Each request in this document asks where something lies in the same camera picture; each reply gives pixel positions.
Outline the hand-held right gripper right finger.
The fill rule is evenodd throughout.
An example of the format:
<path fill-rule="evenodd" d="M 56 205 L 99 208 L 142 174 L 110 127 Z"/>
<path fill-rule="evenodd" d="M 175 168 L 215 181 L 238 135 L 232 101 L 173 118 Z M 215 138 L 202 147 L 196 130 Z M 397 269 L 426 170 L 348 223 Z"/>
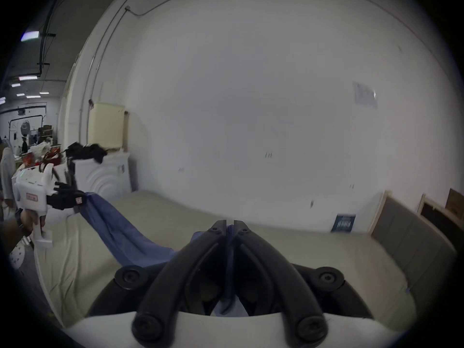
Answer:
<path fill-rule="evenodd" d="M 324 313 L 373 320 L 359 294 L 333 267 L 290 263 L 243 221 L 234 221 L 234 288 L 252 316 L 281 313 L 288 345 L 319 345 Z"/>

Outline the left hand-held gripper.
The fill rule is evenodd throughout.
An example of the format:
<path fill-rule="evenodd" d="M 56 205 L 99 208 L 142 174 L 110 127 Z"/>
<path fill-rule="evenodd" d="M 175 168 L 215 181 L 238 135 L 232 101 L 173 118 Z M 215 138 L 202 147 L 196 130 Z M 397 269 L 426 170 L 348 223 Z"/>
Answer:
<path fill-rule="evenodd" d="M 13 179 L 14 197 L 19 208 L 37 214 L 37 223 L 32 227 L 35 246 L 52 248 L 51 227 L 61 220 L 61 214 L 48 203 L 49 196 L 60 194 L 61 210 L 80 208 L 87 202 L 85 192 L 67 183 L 58 182 L 54 165 L 49 163 L 23 169 Z"/>

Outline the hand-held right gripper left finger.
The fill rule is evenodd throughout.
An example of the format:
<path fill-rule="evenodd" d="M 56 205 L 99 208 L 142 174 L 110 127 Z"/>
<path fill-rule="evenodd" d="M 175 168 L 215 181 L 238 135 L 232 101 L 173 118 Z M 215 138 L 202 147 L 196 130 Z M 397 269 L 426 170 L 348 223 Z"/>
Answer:
<path fill-rule="evenodd" d="M 131 333 L 141 345 L 172 345 L 177 315 L 187 306 L 186 287 L 207 259 L 220 251 L 225 268 L 227 222 L 219 220 L 185 245 L 171 260 L 147 267 L 126 265 L 114 274 L 92 304 L 88 317 L 135 311 Z"/>

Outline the person's left hand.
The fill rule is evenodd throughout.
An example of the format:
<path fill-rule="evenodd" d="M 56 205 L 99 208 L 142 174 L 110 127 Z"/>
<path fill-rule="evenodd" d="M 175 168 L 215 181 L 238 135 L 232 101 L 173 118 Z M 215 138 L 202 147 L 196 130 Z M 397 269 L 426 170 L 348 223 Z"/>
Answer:
<path fill-rule="evenodd" d="M 19 208 L 15 213 L 15 219 L 23 236 L 30 236 L 33 232 L 34 225 L 43 228 L 45 225 L 46 215 L 39 215 L 38 212 Z"/>

